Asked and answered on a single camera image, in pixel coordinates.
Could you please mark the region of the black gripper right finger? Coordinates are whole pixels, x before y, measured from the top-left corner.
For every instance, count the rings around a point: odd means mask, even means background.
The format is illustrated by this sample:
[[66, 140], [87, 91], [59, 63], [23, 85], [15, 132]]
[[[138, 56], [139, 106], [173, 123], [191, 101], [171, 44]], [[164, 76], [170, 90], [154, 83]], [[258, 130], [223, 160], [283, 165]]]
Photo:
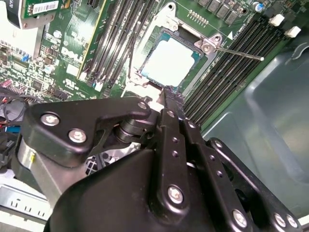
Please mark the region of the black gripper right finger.
[[221, 140], [204, 140], [178, 98], [192, 208], [181, 232], [300, 232], [293, 213]]

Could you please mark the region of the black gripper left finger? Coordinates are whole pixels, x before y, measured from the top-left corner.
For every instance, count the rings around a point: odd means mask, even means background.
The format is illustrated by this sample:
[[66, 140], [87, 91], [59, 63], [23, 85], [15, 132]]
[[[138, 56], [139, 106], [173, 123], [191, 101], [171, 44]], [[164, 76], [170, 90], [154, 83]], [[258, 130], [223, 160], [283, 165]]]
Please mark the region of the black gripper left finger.
[[52, 209], [75, 183], [136, 151], [172, 149], [176, 156], [185, 150], [180, 96], [163, 90], [160, 112], [138, 97], [53, 102], [27, 109], [23, 145], [38, 156], [28, 169]]

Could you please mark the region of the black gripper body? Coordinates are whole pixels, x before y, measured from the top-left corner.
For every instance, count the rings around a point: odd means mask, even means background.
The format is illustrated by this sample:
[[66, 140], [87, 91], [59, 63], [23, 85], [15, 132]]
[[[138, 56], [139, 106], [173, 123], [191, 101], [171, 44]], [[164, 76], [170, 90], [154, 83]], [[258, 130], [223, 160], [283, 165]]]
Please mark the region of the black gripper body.
[[49, 232], [233, 232], [232, 211], [203, 189], [183, 149], [140, 150], [75, 183]]

